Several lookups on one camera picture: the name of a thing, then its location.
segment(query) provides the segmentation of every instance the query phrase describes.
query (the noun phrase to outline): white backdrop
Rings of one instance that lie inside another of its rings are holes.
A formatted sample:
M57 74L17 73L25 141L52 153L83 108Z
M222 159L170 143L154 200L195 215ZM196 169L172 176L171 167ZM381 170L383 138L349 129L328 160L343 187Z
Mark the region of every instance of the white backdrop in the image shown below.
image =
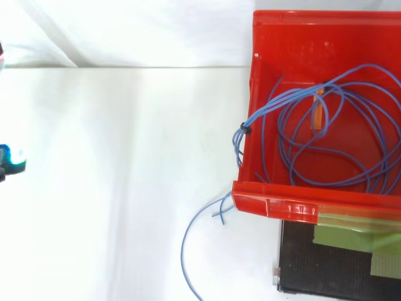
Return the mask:
M243 66L255 9L400 10L395 0L2 0L9 66Z

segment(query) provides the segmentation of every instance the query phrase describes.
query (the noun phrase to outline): blue wire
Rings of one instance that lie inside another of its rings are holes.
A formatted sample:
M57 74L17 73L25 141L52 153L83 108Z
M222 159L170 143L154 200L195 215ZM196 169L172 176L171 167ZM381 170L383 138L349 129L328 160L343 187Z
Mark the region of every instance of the blue wire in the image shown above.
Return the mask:
M281 110L278 118L278 131L279 131L279 152L280 156L286 165L286 167L289 169L289 179L292 185L295 185L294 181L294 175L300 178L302 181L307 182L308 184L312 184L315 186L325 186L325 187L343 187L343 186L351 186L351 185L356 185L365 182L366 183L366 193L374 193L377 189L377 186L382 180L381 188L379 193L380 194L388 194L390 193L394 187L397 185L398 180L401 178L401 167L399 169L399 172L397 174L397 177L395 180L391 183L388 183L388 172L395 167L397 164L400 163L401 161L401 154L399 154L395 160L390 164L389 159L395 155L397 150L400 149L401 147L401 131L397 123L394 121L394 119L386 113L386 111L383 110L380 106L377 104L371 102L369 99L358 95L355 92L345 90L345 87L352 86L352 85L359 85L359 86L368 86L375 88L377 90L380 90L381 92L387 94L397 105L397 107L401 111L401 104L399 101L394 97L393 94L391 94L388 90L373 84L373 83L367 83L367 82L348 82L348 83L343 83L343 84L336 84L338 80L341 80L342 78L345 78L347 75L356 72L362 68L376 68L385 74L387 74L392 80L396 82L396 84L401 88L401 82L388 70L382 68L381 66L374 65L374 64L364 64L360 65L354 69L348 70L347 72L343 73L342 75L339 75L338 77L324 83L324 84L319 84L315 85L312 87L308 87L305 89L300 89L300 88L295 88L288 90L273 99L268 99L267 103L265 106L259 108L256 110L244 123L245 127L249 127L253 122L255 122L256 119L259 117L263 116L263 120L266 120L266 116L268 113L273 112L279 108L283 109ZM317 90L320 89L325 89L325 93L320 96L316 94ZM341 102L339 104L339 107L337 108L334 116L332 118L329 118L329 111L328 107L326 106L326 103L324 101L324 98L331 94L335 93L341 97ZM284 129L286 128L287 121L289 120L289 117L292 113L292 111L297 107L299 103L301 103L305 98L310 97L310 96L315 96L318 101L316 101L311 108L305 113L305 115L301 118L301 120L298 122L293 134L292 138L286 137L284 134ZM329 126L335 121L337 118L338 114L341 112L344 103L350 103L362 116L363 118L369 123L371 128L373 129L375 135L378 137L378 141L380 144L380 151L382 152L382 160L379 161L376 165L369 169L365 169L364 166L356 160L354 157L352 157L350 154L347 154L346 152L340 151L340 150L334 150L334 149L328 149L324 147L315 147L312 146L312 143L315 142L318 139L323 138L327 131ZM298 134L299 129L301 128L302 123L304 122L305 118L311 115L311 119L314 116L315 109L318 104L321 104L323 107L323 111L325 114L325 124L324 127L322 128L321 131L318 133L315 132L315 129L312 129L313 131L313 138L308 141L305 144L300 144L295 142L295 138ZM377 110L379 110L386 118L389 119L389 121L394 125L397 135L399 137L397 145L390 151L387 149L387 143L384 137L383 129L382 126L380 125L380 122L378 121L378 118L374 111L370 108L374 107ZM262 135L261 135L261 144L262 144L262 167L263 171L265 173L265 178L269 181L270 178L268 176L267 170L266 170L266 163L265 163L265 155L264 155L264 128L262 128ZM239 150L239 146L241 144L241 140L243 138L244 131L239 129L236 131L233 137L233 144L234 144L234 152L236 153L237 156L237 164L240 166L242 164L241 159L239 158L239 153L237 150ZM289 144L288 150L285 149L284 142ZM297 148L297 151L295 152L294 156L291 157L291 150L293 147ZM295 168L295 162L299 155L306 149L313 149L316 151L322 151L322 152L331 152L335 154L339 154L341 156L347 157L349 160L351 160L358 168L362 170L362 172L354 177L350 177L348 179L342 180L342 181L337 181L337 182L318 182L318 181L313 181L311 179L307 179L303 177ZM259 175L256 174L256 177L261 180L262 182L265 182L264 179Z
M201 214L203 211L205 211L207 208L209 208L210 206L212 206L212 205L214 205L214 204L216 204L216 203L218 203L218 202L221 202L221 204L222 204L223 201L224 201L226 198L228 198L230 195L231 195L231 191L230 191L229 193L227 193L227 194L226 194L224 197L222 197L221 199L218 199L217 201L211 202L210 204L204 206L201 210L199 210L199 211L195 214L195 216L191 219L191 221L189 222L188 227L187 227L187 229L186 229L186 231L185 231L184 237L183 237L183 239L182 239L182 243L181 243L181 257L180 257L180 260L181 260L181 270L182 270L182 273L184 274L184 278L185 278L185 281L186 281L187 284L188 284L188 287L190 288L190 290L192 291L192 293L194 293L194 295L195 295L199 300L202 300L202 298L201 298L201 297L198 295L198 293L195 291L194 287L192 286L191 282L189 281L187 272L186 272L186 270L185 270L185 265L184 265L184 243L185 243L185 239L187 238L187 234L188 234L189 228L192 226L192 223L193 223L194 220L198 217L198 215L200 215L200 214ZM233 207L234 207L234 206L231 206L231 207L229 207L229 208L227 208L227 209L225 209L225 210L223 210L223 211L221 211L221 208L220 208L220 211L219 211L218 213L216 213L216 214L213 214L213 216L220 215L221 220L222 220L222 223L224 224L224 220L223 220L221 214L222 214L222 213L225 213L225 212L227 212L227 211L229 211L229 210L231 210Z

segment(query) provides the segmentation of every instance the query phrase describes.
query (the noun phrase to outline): green light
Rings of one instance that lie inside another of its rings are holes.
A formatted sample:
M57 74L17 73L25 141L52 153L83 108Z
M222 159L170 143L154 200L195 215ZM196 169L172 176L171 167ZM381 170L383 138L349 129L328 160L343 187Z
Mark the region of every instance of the green light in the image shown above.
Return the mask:
M21 164L26 161L25 153L22 149L10 149L10 163L13 165Z

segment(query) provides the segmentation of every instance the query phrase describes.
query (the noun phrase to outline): red plastic bin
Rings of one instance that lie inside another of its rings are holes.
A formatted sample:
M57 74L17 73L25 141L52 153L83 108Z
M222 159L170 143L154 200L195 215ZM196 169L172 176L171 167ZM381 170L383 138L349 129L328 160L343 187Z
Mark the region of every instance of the red plastic bin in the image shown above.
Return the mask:
M322 83L364 63L378 64L401 79L400 37L399 12L256 11L248 115L266 104L281 75L284 78L275 95L290 88ZM401 89L373 68L362 69L344 79L352 80L376 83L401 99ZM401 124L401 113L389 97L367 87L361 87L357 92L380 102ZM328 103L329 110L330 105L333 106L331 110L338 106L335 101ZM305 112L302 106L296 110L299 110L299 116ZM316 223L320 213L401 221L401 181L391 196L365 194L364 184L346 190L342 188L342 191L316 188L300 180L296 180L297 186L290 186L288 170L278 149L278 115L278 111L273 112L266 119L266 167L271 184L263 184L255 176L255 172L263 174L261 118L252 124L252 132L246 137L242 166L232 189L238 210L308 223ZM383 116L379 119L388 147L392 149L398 142L395 129ZM290 131L298 120L290 120ZM310 126L303 125L298 137L310 140ZM319 143L348 152L366 167L374 166L382 157L368 124L355 110L346 107ZM308 152L299 157L296 167L308 178L321 182L341 181L360 173L355 165L342 157ZM397 172L398 168L394 168L390 178L394 179Z

